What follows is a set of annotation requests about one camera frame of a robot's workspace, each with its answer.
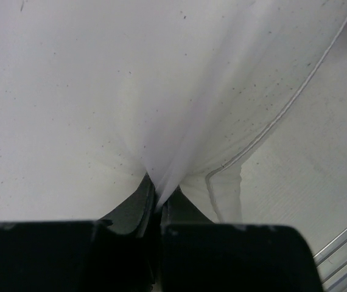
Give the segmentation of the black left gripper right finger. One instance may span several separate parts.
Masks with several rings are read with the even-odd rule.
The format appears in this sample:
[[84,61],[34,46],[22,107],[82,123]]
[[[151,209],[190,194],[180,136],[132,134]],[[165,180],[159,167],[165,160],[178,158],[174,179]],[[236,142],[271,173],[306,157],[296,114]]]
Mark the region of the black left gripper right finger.
[[177,189],[161,219],[163,291],[322,291],[293,227],[213,223]]

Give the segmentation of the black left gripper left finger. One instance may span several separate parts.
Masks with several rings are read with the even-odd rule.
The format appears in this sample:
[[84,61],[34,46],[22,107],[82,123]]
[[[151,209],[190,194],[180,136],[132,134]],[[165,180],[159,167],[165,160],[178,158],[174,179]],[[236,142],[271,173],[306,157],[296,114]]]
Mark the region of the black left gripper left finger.
[[98,220],[0,221],[0,291],[150,291],[148,176]]

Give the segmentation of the white pillow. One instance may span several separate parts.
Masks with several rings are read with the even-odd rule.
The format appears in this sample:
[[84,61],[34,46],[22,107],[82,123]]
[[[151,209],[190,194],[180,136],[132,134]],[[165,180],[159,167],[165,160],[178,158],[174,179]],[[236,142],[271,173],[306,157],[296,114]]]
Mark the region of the white pillow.
[[347,1],[0,1],[0,221],[97,219],[149,175],[237,221],[240,156]]

